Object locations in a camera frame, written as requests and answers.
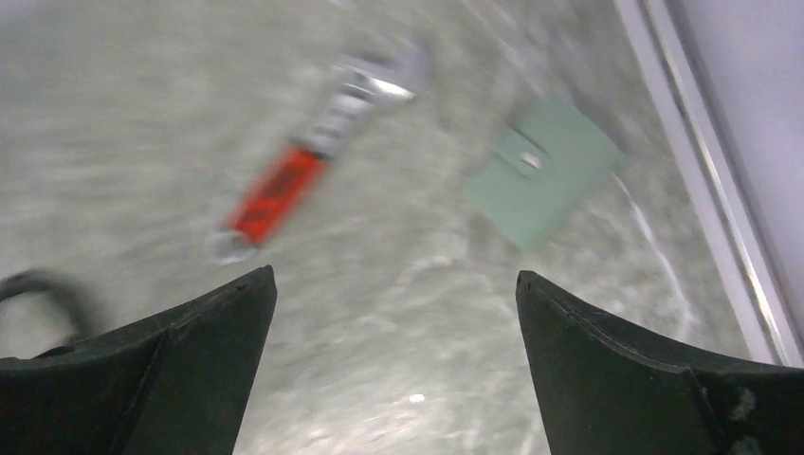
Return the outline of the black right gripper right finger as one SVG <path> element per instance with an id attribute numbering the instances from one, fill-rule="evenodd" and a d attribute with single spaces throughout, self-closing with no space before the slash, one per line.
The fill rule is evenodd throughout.
<path id="1" fill-rule="evenodd" d="M 532 271 L 516 303 L 554 454 L 799 454 L 803 372 L 664 337 Z"/>

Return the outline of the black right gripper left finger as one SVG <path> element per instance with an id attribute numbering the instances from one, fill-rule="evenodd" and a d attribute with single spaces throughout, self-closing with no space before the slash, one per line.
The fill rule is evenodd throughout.
<path id="1" fill-rule="evenodd" d="M 271 266 L 101 335 L 83 293 L 39 270 L 3 300 L 42 293 L 80 339 L 1 361 L 5 454 L 230 454 L 278 297 Z"/>

